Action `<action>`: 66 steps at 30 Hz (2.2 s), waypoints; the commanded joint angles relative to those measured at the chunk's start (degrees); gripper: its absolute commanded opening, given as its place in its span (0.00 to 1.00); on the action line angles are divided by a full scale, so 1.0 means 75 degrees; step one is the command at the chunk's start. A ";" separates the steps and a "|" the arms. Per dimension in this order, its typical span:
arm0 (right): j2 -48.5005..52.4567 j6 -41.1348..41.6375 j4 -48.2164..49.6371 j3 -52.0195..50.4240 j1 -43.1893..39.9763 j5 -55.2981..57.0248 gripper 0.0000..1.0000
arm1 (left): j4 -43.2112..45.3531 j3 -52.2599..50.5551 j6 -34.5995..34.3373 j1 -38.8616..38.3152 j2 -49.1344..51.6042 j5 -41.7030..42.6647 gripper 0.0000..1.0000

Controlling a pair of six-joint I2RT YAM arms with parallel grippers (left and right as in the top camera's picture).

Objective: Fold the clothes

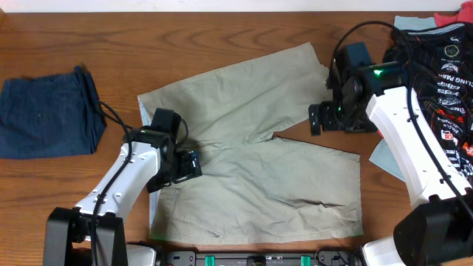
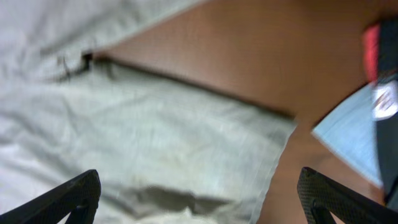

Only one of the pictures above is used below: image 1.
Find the khaki cargo shorts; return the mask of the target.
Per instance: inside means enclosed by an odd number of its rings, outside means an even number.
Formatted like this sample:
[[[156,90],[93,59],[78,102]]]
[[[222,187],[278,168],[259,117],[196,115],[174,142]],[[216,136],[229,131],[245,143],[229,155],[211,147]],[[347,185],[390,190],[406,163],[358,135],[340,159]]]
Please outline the khaki cargo shorts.
[[[360,157],[274,137],[327,98],[328,70],[311,44],[205,72],[138,96],[188,124],[198,178],[150,196],[152,239],[244,245],[358,236]]]

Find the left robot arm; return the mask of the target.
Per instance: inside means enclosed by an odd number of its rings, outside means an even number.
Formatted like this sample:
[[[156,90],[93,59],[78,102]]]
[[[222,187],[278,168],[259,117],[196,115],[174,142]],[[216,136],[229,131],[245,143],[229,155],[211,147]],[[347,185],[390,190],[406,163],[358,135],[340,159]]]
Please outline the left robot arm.
[[[201,176],[197,153],[177,142],[183,124],[176,112],[158,108],[150,125],[125,130],[120,154],[97,186],[74,208],[49,215],[44,265],[164,265],[159,248],[126,241],[124,224],[143,189]]]

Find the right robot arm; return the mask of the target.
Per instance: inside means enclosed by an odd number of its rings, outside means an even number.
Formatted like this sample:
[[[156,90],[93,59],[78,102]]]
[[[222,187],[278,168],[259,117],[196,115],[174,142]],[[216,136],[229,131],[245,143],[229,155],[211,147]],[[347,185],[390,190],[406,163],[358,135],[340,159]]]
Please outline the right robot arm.
[[[404,177],[412,212],[353,265],[441,265],[472,256],[472,187],[449,161],[407,84],[406,66],[374,64],[365,44],[336,49],[333,99],[308,109],[310,131],[379,132]]]

